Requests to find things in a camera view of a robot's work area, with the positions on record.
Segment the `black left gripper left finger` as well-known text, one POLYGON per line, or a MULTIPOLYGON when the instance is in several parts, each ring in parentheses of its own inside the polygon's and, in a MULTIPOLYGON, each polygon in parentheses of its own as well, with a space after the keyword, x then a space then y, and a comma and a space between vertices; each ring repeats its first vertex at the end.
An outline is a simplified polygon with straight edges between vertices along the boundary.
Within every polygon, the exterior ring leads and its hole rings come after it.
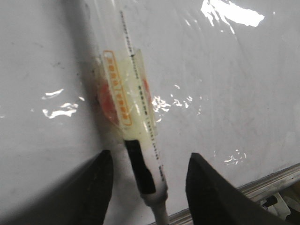
POLYGON ((113 189, 113 159, 103 150, 2 225, 102 225, 113 189))

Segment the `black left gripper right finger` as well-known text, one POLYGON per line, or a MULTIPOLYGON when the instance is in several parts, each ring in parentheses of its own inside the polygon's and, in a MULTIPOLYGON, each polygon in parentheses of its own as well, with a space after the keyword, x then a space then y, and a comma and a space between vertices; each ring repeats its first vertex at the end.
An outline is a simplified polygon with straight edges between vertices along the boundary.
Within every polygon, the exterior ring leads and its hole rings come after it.
POLYGON ((195 225, 286 225, 223 178, 199 153, 192 153, 186 197, 195 225))

